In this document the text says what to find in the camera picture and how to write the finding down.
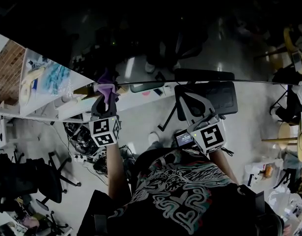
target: concrete floor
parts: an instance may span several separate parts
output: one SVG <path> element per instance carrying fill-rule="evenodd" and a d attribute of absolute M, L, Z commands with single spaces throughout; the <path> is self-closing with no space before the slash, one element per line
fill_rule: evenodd
<path fill-rule="evenodd" d="M 261 36 L 232 33 L 225 25 L 215 21 L 208 27 L 208 39 L 202 45 L 202 51 L 196 57 L 179 60 L 181 68 L 212 70 L 234 73 L 236 80 L 272 81 L 275 71 L 266 58 L 253 60 L 254 56 L 264 54 L 270 48 L 261 40 Z M 160 45 L 164 56 L 165 45 Z M 153 81 L 160 71 L 166 80 L 174 80 L 174 74 L 165 68 L 156 68 L 153 74 L 144 71 L 146 56 L 134 58 L 133 66 L 128 72 L 128 62 L 117 65 L 118 82 Z"/>
<path fill-rule="evenodd" d="M 227 139 L 225 147 L 235 154 L 233 157 L 225 155 L 238 181 L 242 182 L 245 164 L 258 160 L 261 156 L 275 157 L 278 153 L 278 150 L 272 148 L 273 144 L 262 143 L 261 138 L 274 138 L 277 135 L 279 123 L 269 115 L 269 106 L 279 98 L 284 89 L 280 85 L 246 82 L 235 82 L 235 89 L 238 113 L 227 115 L 224 121 Z M 165 132 L 161 132 L 157 128 L 158 124 L 166 120 L 174 102 L 174 97 L 169 97 L 120 112 L 122 130 L 119 145 L 132 143 L 135 152 L 141 154 L 149 146 L 148 134 L 156 131 L 164 140 L 164 144 L 168 146 L 173 131 L 187 127 L 186 122 L 179 121 L 175 113 Z M 18 150 L 25 154 L 25 158 L 42 157 L 47 162 L 48 153 L 56 151 L 58 158 L 55 159 L 55 163 L 59 166 L 60 162 L 68 156 L 67 148 L 63 144 L 68 144 L 67 136 L 60 122 L 49 126 L 48 123 L 17 119 L 15 131 L 17 137 L 33 135 L 40 137 L 39 142 L 18 144 Z M 8 153 L 12 153 L 12 151 L 11 149 L 6 150 Z M 76 235 L 93 191 L 97 189 L 106 192 L 108 187 L 87 168 L 76 162 L 68 164 L 63 174 L 68 178 L 73 175 L 82 183 L 82 186 L 67 186 L 63 182 L 62 186 L 68 190 L 68 193 L 63 194 L 62 203 L 48 201 L 47 205 L 50 210 L 55 212 L 59 221 L 68 223 L 74 228 L 72 235 Z M 44 196 L 36 193 L 32 194 L 32 197 L 36 210 L 45 214 L 45 211 L 35 202 L 35 199 L 42 200 Z"/>

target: sleeve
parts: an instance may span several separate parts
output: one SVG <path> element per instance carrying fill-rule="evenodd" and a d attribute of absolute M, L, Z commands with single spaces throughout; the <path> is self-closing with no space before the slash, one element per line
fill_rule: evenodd
<path fill-rule="evenodd" d="M 101 191 L 93 192 L 91 201 L 84 215 L 78 236 L 94 236 L 96 235 L 94 215 L 109 216 L 115 210 L 114 201 Z"/>

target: white sneaker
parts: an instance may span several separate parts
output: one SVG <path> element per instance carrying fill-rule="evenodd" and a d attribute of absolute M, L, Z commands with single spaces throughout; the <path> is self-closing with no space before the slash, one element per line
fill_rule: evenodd
<path fill-rule="evenodd" d="M 168 69 L 169 69 L 169 71 L 170 71 L 170 72 L 174 73 L 174 72 L 175 72 L 175 70 L 176 70 L 176 69 L 178 69 L 178 68 L 181 68 L 181 65 L 180 65 L 179 61 L 177 61 L 177 63 L 176 63 L 176 64 L 174 64 L 174 66 L 173 66 L 173 67 L 168 68 Z"/>
<path fill-rule="evenodd" d="M 155 132 L 149 134 L 149 146 L 151 146 L 154 142 L 159 142 L 159 141 L 160 138 Z"/>
<path fill-rule="evenodd" d="M 175 71 L 178 68 L 181 68 L 179 61 L 177 61 L 177 63 L 172 67 L 172 70 Z"/>
<path fill-rule="evenodd" d="M 147 72 L 147 73 L 154 73 L 154 71 L 155 71 L 155 65 L 152 65 L 152 64 L 150 64 L 150 63 L 146 63 L 145 64 L 145 72 Z"/>
<path fill-rule="evenodd" d="M 275 115 L 275 113 L 276 113 L 276 111 L 277 111 L 278 108 L 279 108 L 279 107 L 274 107 L 274 108 L 272 108 L 272 109 L 270 110 L 270 115 L 271 115 L 271 116 Z"/>
<path fill-rule="evenodd" d="M 282 120 L 280 117 L 276 115 L 276 111 L 279 107 L 274 107 L 270 111 L 270 115 L 273 117 L 273 120 Z"/>

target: small screen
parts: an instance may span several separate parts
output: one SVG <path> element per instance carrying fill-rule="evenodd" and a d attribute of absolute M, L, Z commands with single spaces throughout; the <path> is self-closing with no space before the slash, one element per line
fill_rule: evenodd
<path fill-rule="evenodd" d="M 177 141 L 178 146 L 182 146 L 182 145 L 191 143 L 192 138 L 191 138 L 191 135 L 189 135 L 188 133 L 183 133 L 183 134 L 176 136 L 176 141 Z"/>

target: box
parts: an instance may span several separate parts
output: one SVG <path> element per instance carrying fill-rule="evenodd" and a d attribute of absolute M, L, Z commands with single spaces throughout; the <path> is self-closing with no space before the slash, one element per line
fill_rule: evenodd
<path fill-rule="evenodd" d="M 117 143 L 120 125 L 116 116 L 89 122 L 91 136 L 98 147 Z"/>
<path fill-rule="evenodd" d="M 213 152 L 226 143 L 222 121 L 208 125 L 190 133 L 195 143 L 202 148 L 204 154 Z"/>

